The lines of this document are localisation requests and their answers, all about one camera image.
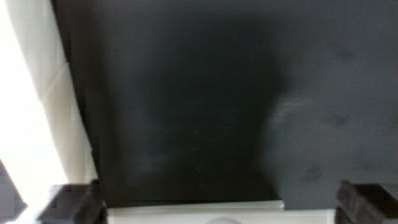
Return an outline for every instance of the white wall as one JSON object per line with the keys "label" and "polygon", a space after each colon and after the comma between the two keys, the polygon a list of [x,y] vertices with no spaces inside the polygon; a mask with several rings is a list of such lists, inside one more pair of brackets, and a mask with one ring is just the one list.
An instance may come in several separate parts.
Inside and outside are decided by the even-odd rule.
{"label": "white wall", "polygon": [[32,218],[53,185],[96,178],[48,0],[0,1],[0,159]]}

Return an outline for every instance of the white surface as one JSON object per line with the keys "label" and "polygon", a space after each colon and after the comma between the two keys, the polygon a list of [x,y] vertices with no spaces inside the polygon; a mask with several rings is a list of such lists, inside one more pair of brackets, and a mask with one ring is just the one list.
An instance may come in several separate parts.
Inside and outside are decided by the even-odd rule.
{"label": "white surface", "polygon": [[0,159],[32,223],[55,185],[96,177],[48,0],[0,1],[0,32]]}
{"label": "white surface", "polygon": [[282,203],[243,202],[110,209],[110,224],[332,224],[334,211],[284,211]]}
{"label": "white surface", "polygon": [[[33,223],[53,184],[96,178],[48,0],[0,2],[0,32],[0,157],[28,204],[16,223]],[[332,211],[286,212],[280,202],[108,212],[110,224],[332,224]]]}

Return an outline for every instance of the dark gray surface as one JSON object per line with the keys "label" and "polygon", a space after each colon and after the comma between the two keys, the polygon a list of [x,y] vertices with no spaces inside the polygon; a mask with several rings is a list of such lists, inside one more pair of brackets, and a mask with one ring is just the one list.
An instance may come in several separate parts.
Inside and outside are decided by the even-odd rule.
{"label": "dark gray surface", "polygon": [[108,206],[398,181],[398,2],[58,0]]}
{"label": "dark gray surface", "polygon": [[17,218],[24,208],[26,204],[21,201],[21,196],[0,161],[0,223]]}

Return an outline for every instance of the black panel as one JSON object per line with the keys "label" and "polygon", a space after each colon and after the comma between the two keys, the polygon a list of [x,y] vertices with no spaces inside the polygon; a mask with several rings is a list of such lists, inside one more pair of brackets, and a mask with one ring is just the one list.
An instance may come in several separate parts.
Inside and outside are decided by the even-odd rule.
{"label": "black panel", "polygon": [[56,8],[110,206],[334,208],[341,179],[398,181],[396,1]]}

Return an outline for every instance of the black corner piece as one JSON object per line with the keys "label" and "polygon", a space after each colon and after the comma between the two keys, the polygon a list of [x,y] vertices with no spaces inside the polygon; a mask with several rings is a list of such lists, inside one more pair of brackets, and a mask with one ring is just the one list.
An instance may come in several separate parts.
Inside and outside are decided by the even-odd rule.
{"label": "black corner piece", "polygon": [[64,185],[39,216],[42,224],[106,224],[99,183]]}
{"label": "black corner piece", "polygon": [[335,224],[398,224],[398,200],[378,184],[343,181]]}

